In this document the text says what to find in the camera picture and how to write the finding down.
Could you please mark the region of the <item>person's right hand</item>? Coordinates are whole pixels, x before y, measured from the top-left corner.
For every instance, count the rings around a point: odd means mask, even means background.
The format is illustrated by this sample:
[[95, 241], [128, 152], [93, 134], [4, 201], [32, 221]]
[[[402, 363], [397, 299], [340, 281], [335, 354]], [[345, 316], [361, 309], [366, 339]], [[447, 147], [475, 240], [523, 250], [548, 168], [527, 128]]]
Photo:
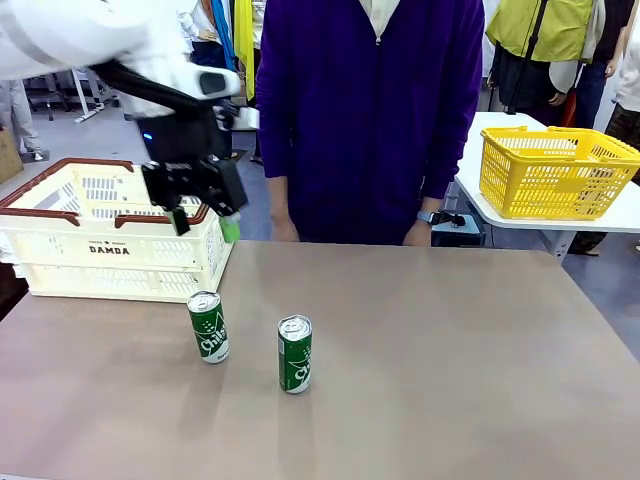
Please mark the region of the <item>person's right hand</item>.
[[299, 234], [292, 220], [286, 217], [272, 219], [272, 239], [279, 242], [299, 242]]

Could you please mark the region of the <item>person's left hand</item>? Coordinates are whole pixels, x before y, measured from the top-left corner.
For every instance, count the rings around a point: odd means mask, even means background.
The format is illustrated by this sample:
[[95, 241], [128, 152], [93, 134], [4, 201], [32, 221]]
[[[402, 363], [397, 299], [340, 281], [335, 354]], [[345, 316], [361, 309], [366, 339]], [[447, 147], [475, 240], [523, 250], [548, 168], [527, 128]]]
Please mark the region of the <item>person's left hand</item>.
[[429, 223], [416, 220], [404, 237], [404, 246], [430, 247], [432, 229]]

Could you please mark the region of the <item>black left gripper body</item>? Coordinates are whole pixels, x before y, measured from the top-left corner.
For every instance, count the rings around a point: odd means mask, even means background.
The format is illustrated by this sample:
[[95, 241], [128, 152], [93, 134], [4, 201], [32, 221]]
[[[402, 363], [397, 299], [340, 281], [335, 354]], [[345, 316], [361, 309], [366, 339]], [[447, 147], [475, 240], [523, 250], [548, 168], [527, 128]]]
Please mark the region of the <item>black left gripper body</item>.
[[195, 165], [213, 157], [226, 158], [226, 133], [212, 107], [157, 117], [135, 116], [133, 121], [147, 151], [147, 166]]

